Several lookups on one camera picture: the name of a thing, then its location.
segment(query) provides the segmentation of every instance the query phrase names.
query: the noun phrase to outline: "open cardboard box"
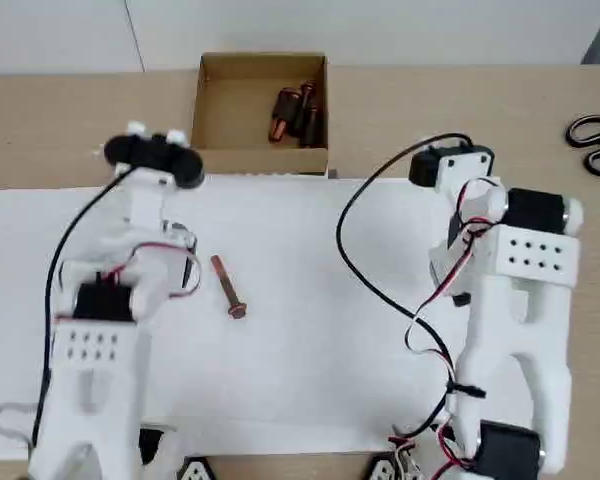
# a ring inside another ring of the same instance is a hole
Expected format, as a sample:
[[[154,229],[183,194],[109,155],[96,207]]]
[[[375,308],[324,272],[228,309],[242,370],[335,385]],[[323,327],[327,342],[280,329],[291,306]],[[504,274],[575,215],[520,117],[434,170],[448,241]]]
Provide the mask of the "open cardboard box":
[[[326,58],[316,53],[205,53],[198,73],[192,146],[213,173],[322,174],[328,159]],[[316,82],[324,148],[295,138],[271,144],[271,111],[283,87]]]

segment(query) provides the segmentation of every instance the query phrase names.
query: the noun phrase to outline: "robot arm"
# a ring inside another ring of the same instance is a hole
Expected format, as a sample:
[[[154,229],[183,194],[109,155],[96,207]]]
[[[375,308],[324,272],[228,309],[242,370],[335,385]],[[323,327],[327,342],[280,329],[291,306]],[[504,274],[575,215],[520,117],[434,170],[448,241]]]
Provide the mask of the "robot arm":
[[[410,176],[422,185],[420,167],[431,168],[432,153],[420,155],[425,158],[414,157]],[[449,237],[430,252],[434,281],[445,278],[472,248],[472,257],[445,292],[456,306],[470,308],[457,382],[480,388],[504,357],[513,356],[534,403],[532,430],[526,430],[483,421],[484,400],[455,392],[454,431],[467,457],[475,460],[474,473],[462,478],[531,480],[539,470],[557,473],[567,449],[571,374],[566,354],[582,206],[559,195],[506,190],[490,176],[488,149],[443,149],[434,160],[435,183],[429,172],[424,186],[433,186],[452,208]],[[516,291],[527,298],[522,320],[509,308]],[[515,457],[507,454],[512,451]]]
[[[135,170],[121,186],[118,226],[61,266],[51,382],[30,478],[140,478],[151,340],[144,322],[200,280],[199,265],[189,279],[195,236],[162,217],[167,195],[202,181],[200,158],[187,147],[180,132],[148,137],[139,124],[105,147],[117,175]]]

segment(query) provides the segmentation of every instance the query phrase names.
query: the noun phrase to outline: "bolt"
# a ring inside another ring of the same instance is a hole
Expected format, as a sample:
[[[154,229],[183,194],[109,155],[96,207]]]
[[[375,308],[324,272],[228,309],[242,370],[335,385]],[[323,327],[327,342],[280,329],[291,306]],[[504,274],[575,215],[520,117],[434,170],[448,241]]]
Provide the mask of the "bolt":
[[[233,289],[233,285],[231,284],[231,280],[229,280],[227,271],[224,269],[222,260],[220,260],[218,255],[214,255],[211,257],[211,263],[220,279],[222,290],[224,290],[224,294],[227,296],[227,300],[229,300],[229,315],[235,319],[244,317],[247,314],[247,304],[238,300],[238,295],[236,295],[236,291]]]

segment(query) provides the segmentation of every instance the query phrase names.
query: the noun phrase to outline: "scissors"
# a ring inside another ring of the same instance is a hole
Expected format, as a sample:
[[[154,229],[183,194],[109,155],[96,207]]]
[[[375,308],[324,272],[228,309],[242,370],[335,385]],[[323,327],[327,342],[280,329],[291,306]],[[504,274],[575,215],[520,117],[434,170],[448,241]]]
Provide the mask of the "scissors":
[[[588,137],[579,137],[576,135],[576,130],[583,125],[600,126],[600,115],[585,115],[571,123],[565,132],[566,142],[574,148],[585,148],[593,145],[600,147],[600,132]],[[589,173],[600,177],[600,166],[596,165],[598,160],[600,160],[600,148],[588,153],[584,157],[583,164]]]

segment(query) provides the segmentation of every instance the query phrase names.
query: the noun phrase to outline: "table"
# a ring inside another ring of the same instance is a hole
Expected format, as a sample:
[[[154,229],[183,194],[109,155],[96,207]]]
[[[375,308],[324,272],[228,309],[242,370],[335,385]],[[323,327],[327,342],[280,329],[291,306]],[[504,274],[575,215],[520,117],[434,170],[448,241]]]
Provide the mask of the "table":
[[[567,467],[600,478],[600,178],[562,140],[567,122],[600,113],[600,66],[329,67],[329,166],[362,177],[433,133],[462,131],[496,153],[507,185],[573,195],[585,206],[574,296],[573,405]],[[153,130],[192,124],[197,72],[0,76],[0,188],[92,186],[110,175],[94,150],[129,119]],[[389,174],[405,176],[405,165]],[[220,480],[351,480],[366,454],[212,459]],[[0,480],[22,473],[0,462]]]

